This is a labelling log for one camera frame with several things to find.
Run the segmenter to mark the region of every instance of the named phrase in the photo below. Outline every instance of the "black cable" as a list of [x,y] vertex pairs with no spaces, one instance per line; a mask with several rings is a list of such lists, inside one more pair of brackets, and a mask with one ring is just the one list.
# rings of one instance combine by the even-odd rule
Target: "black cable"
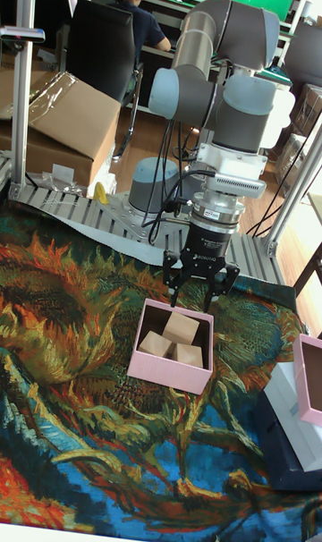
[[34,180],[32,180],[31,176],[29,176],[28,173],[25,173],[26,174],[26,177],[28,178],[28,180],[31,182],[32,186],[34,186],[35,188],[39,188],[39,186],[35,183]]
[[155,173],[154,173],[153,182],[152,182],[152,186],[151,186],[151,192],[150,192],[150,195],[149,195],[149,198],[148,198],[147,209],[146,209],[144,217],[143,217],[143,224],[145,224],[145,222],[147,220],[148,212],[150,210],[150,206],[151,206],[151,202],[152,202],[152,197],[153,197],[153,194],[154,194],[154,191],[155,191],[155,188],[156,188],[157,171],[158,171],[158,167],[159,167],[159,164],[160,164],[160,158],[161,158],[163,147],[164,147],[164,144],[165,144],[166,135],[167,135],[167,133],[169,131],[170,122],[171,121],[169,121],[167,123],[166,127],[165,127],[165,132],[164,132],[164,135],[163,135],[163,138],[162,138],[162,141],[161,141],[161,145],[160,145],[160,149],[159,149],[159,153],[158,153],[158,157],[157,157],[156,170],[155,170]]
[[164,145],[164,153],[163,153],[163,170],[162,170],[162,189],[161,189],[161,204],[162,204],[162,202],[164,201],[164,194],[165,194],[165,196],[166,196],[166,188],[165,188],[165,170],[166,170],[166,161],[167,161],[168,154],[169,154],[169,148],[170,148],[170,145],[171,145],[171,140],[172,140],[172,137],[173,137],[173,134],[174,134],[174,126],[175,126],[175,121],[174,121],[174,120],[170,121],[170,123],[169,123],[168,136],[167,136],[167,140],[165,140],[165,145]]
[[180,182],[179,182],[179,186],[178,186],[178,188],[176,190],[176,193],[174,195],[175,200],[177,199],[177,196],[178,196],[179,192],[180,192],[180,196],[182,196],[182,143],[181,143],[181,138],[182,138],[182,124],[179,123],[178,147],[179,147],[179,178],[180,178]]
[[[282,208],[282,204],[281,206],[279,206],[276,210],[274,210],[274,212],[272,212],[272,214],[268,214],[265,218],[263,218],[263,222],[265,222],[265,220],[268,220],[268,218],[270,218],[271,216],[274,216],[274,214],[276,214],[276,212],[278,212],[280,209]],[[254,230],[254,228],[256,228],[257,224],[254,224],[247,232],[247,234],[249,234],[252,230]]]
[[252,226],[252,228],[250,228],[250,230],[248,230],[248,231],[246,232],[246,234],[248,234],[248,233],[250,233],[251,230],[253,230],[254,228],[256,228],[254,234],[252,235],[252,238],[255,238],[255,236],[256,236],[256,234],[257,234],[257,232],[258,232],[258,229],[259,229],[260,226],[263,224],[263,222],[264,222],[265,220],[267,220],[267,214],[268,214],[269,210],[271,209],[271,207],[273,206],[273,204],[274,204],[274,202],[275,202],[275,200],[276,200],[276,198],[277,198],[277,196],[278,196],[278,193],[279,193],[279,191],[281,190],[281,188],[282,188],[282,186],[283,186],[283,184],[284,184],[284,182],[285,182],[287,176],[288,176],[289,173],[291,172],[291,170],[292,170],[293,166],[295,165],[295,163],[296,163],[296,161],[297,161],[299,155],[301,154],[301,152],[302,152],[302,150],[303,150],[303,148],[304,148],[304,146],[305,146],[305,143],[306,143],[306,140],[301,144],[301,146],[300,146],[298,152],[296,153],[296,155],[295,155],[295,157],[294,157],[294,159],[293,159],[291,165],[289,166],[289,168],[288,168],[286,174],[284,175],[283,179],[281,180],[281,182],[280,182],[280,184],[279,184],[279,186],[278,186],[278,189],[277,189],[277,191],[275,192],[275,195],[274,195],[273,199],[270,201],[269,206],[268,206],[268,208],[267,208],[265,214],[264,214],[263,217],[260,219],[260,221],[259,221],[257,224],[255,224],[255,226]]
[[[205,176],[212,176],[212,177],[216,176],[216,173],[211,173],[208,170],[191,170],[191,171],[189,171],[187,173],[182,174],[182,180],[184,178],[186,178],[187,176],[190,176],[191,174],[203,174]],[[177,186],[179,186],[179,182],[180,182],[180,178],[178,178],[178,180],[176,181],[176,183],[174,184],[174,186],[170,190],[170,192],[167,195],[163,205],[161,206],[160,210],[158,211],[156,218],[152,222],[151,221],[147,222],[147,223],[143,222],[143,224],[142,224],[142,228],[145,228],[146,226],[152,225],[152,228],[151,228],[151,230],[150,230],[150,232],[148,234],[148,243],[151,244],[151,245],[153,245],[155,243],[156,239],[157,239],[159,227],[160,227],[160,224],[161,224],[161,215],[165,211],[166,205],[167,205],[169,199],[174,194],[175,189],[177,188]]]

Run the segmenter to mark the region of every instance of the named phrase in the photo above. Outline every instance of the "cable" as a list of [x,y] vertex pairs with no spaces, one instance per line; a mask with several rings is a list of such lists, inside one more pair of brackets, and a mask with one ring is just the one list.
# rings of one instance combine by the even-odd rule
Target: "cable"
[[156,218],[152,222],[151,221],[147,222],[147,223],[143,222],[143,224],[142,224],[142,228],[145,228],[146,226],[152,225],[152,228],[151,228],[151,230],[150,230],[150,232],[148,234],[148,243],[149,244],[153,245],[156,242],[158,231],[159,231],[160,224],[161,224],[161,215],[165,211],[166,205],[167,205],[169,199],[174,194],[174,191],[177,188],[177,186],[179,185],[180,180],[183,180],[184,178],[186,178],[187,176],[190,176],[192,174],[203,174],[205,176],[211,176],[211,177],[216,176],[216,173],[212,173],[212,172],[210,172],[208,170],[191,170],[191,171],[189,171],[187,173],[182,173],[182,178],[181,179],[178,178],[178,180],[176,181],[176,183],[174,184],[174,186],[170,190],[170,192],[167,195],[163,205],[161,206],[160,210],[158,211]]
[[166,196],[166,188],[165,188],[166,161],[167,161],[167,158],[168,158],[169,148],[170,148],[171,140],[172,140],[173,133],[174,133],[174,126],[175,126],[175,121],[174,120],[170,121],[169,130],[168,130],[168,137],[167,137],[167,141],[165,140],[165,145],[164,145],[163,170],[162,170],[162,188],[161,188],[161,204],[164,201],[164,194]]
[[[271,216],[274,216],[274,214],[276,214],[276,212],[278,212],[278,210],[280,210],[282,207],[282,204],[281,206],[279,206],[276,210],[274,210],[274,212],[272,212],[272,214],[268,214],[268,216],[266,216],[265,218],[263,218],[263,222],[265,222],[265,220],[268,220],[268,218],[270,218]],[[254,224],[247,232],[247,234],[249,234],[252,230],[254,230],[254,228],[256,228],[257,224]]]
[[180,196],[182,196],[182,146],[181,146],[181,138],[182,138],[182,124],[179,123],[179,129],[178,129],[178,147],[179,147],[179,186],[176,190],[176,193],[174,194],[174,199],[177,199],[178,193],[180,192]]
[[28,173],[25,173],[25,174],[28,180],[31,182],[32,186],[34,186],[35,188],[39,188],[39,186],[35,183],[35,181],[32,180],[31,176],[29,176]]
[[248,233],[251,232],[251,230],[253,230],[254,228],[256,228],[254,234],[252,235],[252,238],[255,238],[255,236],[257,235],[258,229],[259,229],[260,226],[263,224],[263,222],[265,222],[265,220],[267,220],[267,218],[269,217],[269,216],[267,216],[267,214],[268,214],[269,210],[271,209],[271,207],[273,206],[273,204],[274,204],[274,202],[275,202],[275,200],[276,200],[276,198],[277,198],[277,196],[278,196],[279,191],[281,190],[281,188],[282,188],[282,186],[283,186],[283,184],[284,184],[284,182],[285,182],[287,176],[289,175],[289,172],[291,172],[291,170],[292,170],[293,166],[295,165],[295,163],[296,163],[296,161],[297,161],[299,155],[301,154],[301,152],[302,152],[302,150],[303,150],[303,148],[304,148],[304,146],[305,146],[305,143],[306,143],[306,140],[304,140],[304,142],[301,144],[301,146],[300,146],[298,152],[296,153],[296,155],[295,155],[295,157],[294,157],[294,159],[293,159],[291,165],[289,166],[289,168],[288,168],[286,174],[284,175],[283,179],[281,180],[280,185],[278,186],[277,191],[275,192],[275,195],[274,195],[273,199],[270,201],[269,206],[268,206],[268,208],[267,208],[265,214],[263,215],[263,217],[261,218],[261,220],[260,220],[257,224],[255,224],[254,226],[252,226],[252,227],[246,232],[246,234],[248,234]]

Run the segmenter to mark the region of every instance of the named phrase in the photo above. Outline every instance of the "sunflower painting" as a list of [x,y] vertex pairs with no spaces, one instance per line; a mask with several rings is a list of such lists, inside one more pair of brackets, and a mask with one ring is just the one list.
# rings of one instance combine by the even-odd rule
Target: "sunflower painting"
[[[162,542],[301,542],[319,493],[276,492],[253,410],[301,331],[291,288],[240,278],[202,395],[127,377],[162,269],[33,209],[0,210],[0,521]],[[202,311],[207,287],[177,305]]]

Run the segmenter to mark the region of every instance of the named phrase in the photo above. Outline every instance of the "office chair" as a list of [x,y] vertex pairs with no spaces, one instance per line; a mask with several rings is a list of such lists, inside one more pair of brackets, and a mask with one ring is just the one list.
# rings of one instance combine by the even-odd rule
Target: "office chair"
[[143,74],[143,65],[135,63],[132,20],[131,13],[113,6],[78,0],[68,39],[66,71],[121,107],[132,101],[130,126],[114,160],[122,157],[132,136]]

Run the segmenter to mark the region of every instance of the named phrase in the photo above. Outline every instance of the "cardboard box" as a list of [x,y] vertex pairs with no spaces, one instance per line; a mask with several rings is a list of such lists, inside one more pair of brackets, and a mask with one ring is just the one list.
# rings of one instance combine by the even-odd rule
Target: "cardboard box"
[[[47,75],[51,81],[30,102],[27,171],[55,171],[64,182],[88,187],[114,146],[120,104],[69,73]],[[0,74],[0,94],[4,83]],[[10,149],[10,115],[1,108],[0,149]]]
[[278,184],[280,184],[285,177],[283,183],[284,195],[287,194],[288,190],[294,184],[305,163],[306,155],[308,153],[308,147],[304,145],[305,140],[306,137],[292,133],[275,164],[274,172]]
[[[42,59],[38,58],[37,51],[39,46],[34,46],[32,51],[31,70],[32,71],[57,71],[57,64],[47,64]],[[12,53],[2,53],[1,55],[1,69],[7,69],[12,71],[14,69],[15,56]]]
[[293,363],[277,363],[264,389],[303,470],[322,469],[322,427],[300,419]]
[[322,426],[322,340],[300,334],[292,348],[300,419]]
[[[140,343],[149,331],[154,331],[160,335],[163,333],[165,324],[173,311],[199,321],[199,328],[194,337],[193,345],[199,345],[202,349],[203,368],[193,367],[139,351]],[[171,308],[169,304],[160,301],[145,300],[127,375],[187,391],[188,393],[201,394],[214,368],[213,332],[214,319],[209,314],[191,311],[190,309]]]
[[303,470],[264,391],[258,395],[254,418],[271,487],[320,492],[322,470]]
[[300,98],[292,111],[296,126],[308,137],[322,111],[322,88],[316,85],[304,85]]

